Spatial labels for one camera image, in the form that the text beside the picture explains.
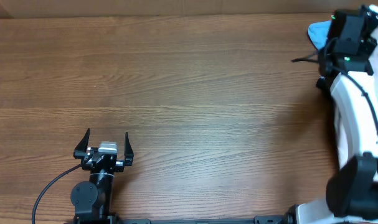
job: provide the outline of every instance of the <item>beige wall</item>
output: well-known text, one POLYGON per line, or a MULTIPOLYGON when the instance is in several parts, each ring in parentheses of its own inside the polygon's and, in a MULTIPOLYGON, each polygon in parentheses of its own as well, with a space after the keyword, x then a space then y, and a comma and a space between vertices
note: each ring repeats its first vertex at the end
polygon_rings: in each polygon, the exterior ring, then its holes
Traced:
POLYGON ((378 0, 0 0, 0 18, 333 12, 378 0))

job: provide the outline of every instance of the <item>wooden tabletop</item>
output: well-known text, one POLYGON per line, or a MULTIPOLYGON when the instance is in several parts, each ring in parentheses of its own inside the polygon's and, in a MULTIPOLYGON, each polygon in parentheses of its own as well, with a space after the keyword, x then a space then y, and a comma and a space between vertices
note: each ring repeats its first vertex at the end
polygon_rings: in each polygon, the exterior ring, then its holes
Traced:
MULTIPOLYGON (((112 210, 171 220, 283 214, 336 169, 330 102, 306 35, 328 14, 0 19, 0 223, 30 223, 41 190, 91 146, 135 152, 112 210)), ((74 215, 77 170, 37 223, 74 215)))

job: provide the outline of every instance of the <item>blue cloth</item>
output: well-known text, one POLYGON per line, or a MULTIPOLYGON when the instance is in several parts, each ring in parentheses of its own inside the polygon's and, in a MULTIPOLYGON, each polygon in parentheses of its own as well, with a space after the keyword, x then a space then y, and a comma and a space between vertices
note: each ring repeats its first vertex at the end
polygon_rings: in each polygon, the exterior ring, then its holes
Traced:
POLYGON ((331 21, 317 22, 311 24, 308 28, 309 38, 318 50, 322 49, 326 45, 330 25, 331 21))

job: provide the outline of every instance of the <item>black cylinder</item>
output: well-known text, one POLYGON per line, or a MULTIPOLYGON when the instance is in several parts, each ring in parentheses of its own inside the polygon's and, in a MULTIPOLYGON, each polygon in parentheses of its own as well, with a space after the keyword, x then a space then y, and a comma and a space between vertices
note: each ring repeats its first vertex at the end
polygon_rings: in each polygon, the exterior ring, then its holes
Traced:
POLYGON ((89 181, 98 189, 98 199, 93 207, 98 210, 99 218, 107 217, 110 214, 114 175, 106 172, 90 174, 89 181))

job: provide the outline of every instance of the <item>wooden table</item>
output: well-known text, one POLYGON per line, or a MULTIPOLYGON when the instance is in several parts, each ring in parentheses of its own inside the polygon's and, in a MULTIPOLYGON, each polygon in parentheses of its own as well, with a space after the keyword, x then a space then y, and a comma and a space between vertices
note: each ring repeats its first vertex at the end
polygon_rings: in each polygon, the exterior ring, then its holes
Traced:
MULTIPOLYGON (((336 169, 330 103, 306 30, 328 14, 0 20, 0 223, 30 223, 40 191, 125 131, 124 218, 250 218, 324 194, 336 169)), ((37 223, 72 219, 56 182, 37 223)))

